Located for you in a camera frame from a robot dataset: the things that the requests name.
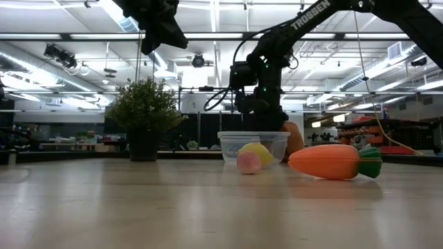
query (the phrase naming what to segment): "potted plant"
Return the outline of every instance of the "potted plant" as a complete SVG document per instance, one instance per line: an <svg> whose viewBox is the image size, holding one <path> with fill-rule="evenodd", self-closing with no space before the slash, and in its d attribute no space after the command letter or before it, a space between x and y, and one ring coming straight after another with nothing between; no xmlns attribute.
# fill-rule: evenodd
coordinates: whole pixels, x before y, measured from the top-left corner
<svg viewBox="0 0 443 249"><path fill-rule="evenodd" d="M164 81L156 83L148 77L137 82L128 79L128 83L106 115L125 129L131 161L155 161L162 133L186 117L176 110L174 91L164 91Z"/></svg>

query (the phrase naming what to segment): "yellow cable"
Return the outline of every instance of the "yellow cable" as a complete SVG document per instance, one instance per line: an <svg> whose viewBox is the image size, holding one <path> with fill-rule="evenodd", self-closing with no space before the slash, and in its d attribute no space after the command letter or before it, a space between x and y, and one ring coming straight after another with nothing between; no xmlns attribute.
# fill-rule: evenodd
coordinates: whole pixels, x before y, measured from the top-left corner
<svg viewBox="0 0 443 249"><path fill-rule="evenodd" d="M425 156L424 153L422 153L422 152L420 152L420 151L417 151L417 150L415 150L415 149L413 149L413 148L411 148L411 147L409 147L409 146L407 146L407 145L404 145L404 144L402 144L402 143L400 143L400 142L397 142L396 140L393 140L392 138L390 138L390 137L385 133L385 131L384 131L384 129L383 129L383 126L381 125L381 122L380 122L380 119L379 119L379 114L377 113L377 108L375 107L374 100L372 99L372 94L371 94L371 90L369 89L368 81L366 80L367 77L366 77L366 72L365 72L365 66L364 66L364 64L363 64L363 53L361 52L361 45L360 45L360 32L359 32L359 25L358 25L358 23L357 23L357 15L356 15L355 11L354 11L354 18L355 18L355 26L356 26L356 31L357 31L357 41L358 41L358 43L359 43L361 68L363 69L363 76L364 76L364 79L365 79L366 89L368 90L369 98L370 98L371 103L372 103L372 107L374 107L375 118L377 119L377 123L379 124L380 130L381 130L383 136L384 136L386 139L388 139L389 141L391 141L391 142L393 142L393 143L395 143L395 144L397 144L397 145L400 145L400 146L402 146L402 147L404 147L404 148L407 148L407 149L409 149L410 151L414 152L414 153L417 154L417 155Z"/></svg>

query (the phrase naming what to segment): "yellow toy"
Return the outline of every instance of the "yellow toy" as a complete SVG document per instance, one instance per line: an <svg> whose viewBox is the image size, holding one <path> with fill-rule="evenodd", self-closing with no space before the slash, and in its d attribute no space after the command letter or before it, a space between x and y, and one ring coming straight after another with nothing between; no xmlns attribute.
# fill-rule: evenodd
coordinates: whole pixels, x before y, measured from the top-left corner
<svg viewBox="0 0 443 249"><path fill-rule="evenodd" d="M241 148L237 154L240 154L245 151L252 151L256 153L260 160L262 161L262 167L265 167L272 163L273 156L271 153L269 153L268 149L262 145L259 142L251 142L247 145L244 145L243 148Z"/></svg>

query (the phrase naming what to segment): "security camera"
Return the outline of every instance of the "security camera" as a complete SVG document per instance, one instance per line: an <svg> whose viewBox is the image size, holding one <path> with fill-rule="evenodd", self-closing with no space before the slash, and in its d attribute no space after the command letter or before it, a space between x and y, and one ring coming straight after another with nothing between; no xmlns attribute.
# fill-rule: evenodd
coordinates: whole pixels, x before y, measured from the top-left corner
<svg viewBox="0 0 443 249"><path fill-rule="evenodd" d="M202 54L196 54L192 59L192 66L195 68L201 68L205 65L205 59Z"/></svg>

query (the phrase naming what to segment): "toy carrot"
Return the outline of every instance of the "toy carrot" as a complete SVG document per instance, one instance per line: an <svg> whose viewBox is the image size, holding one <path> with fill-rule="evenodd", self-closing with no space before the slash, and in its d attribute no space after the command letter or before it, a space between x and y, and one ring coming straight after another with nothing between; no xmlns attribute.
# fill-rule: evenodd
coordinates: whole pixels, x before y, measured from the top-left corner
<svg viewBox="0 0 443 249"><path fill-rule="evenodd" d="M376 148L358 151L350 145L320 145L292 153L292 169L326 179L344 180L357 174L376 178L381 169L380 152Z"/></svg>

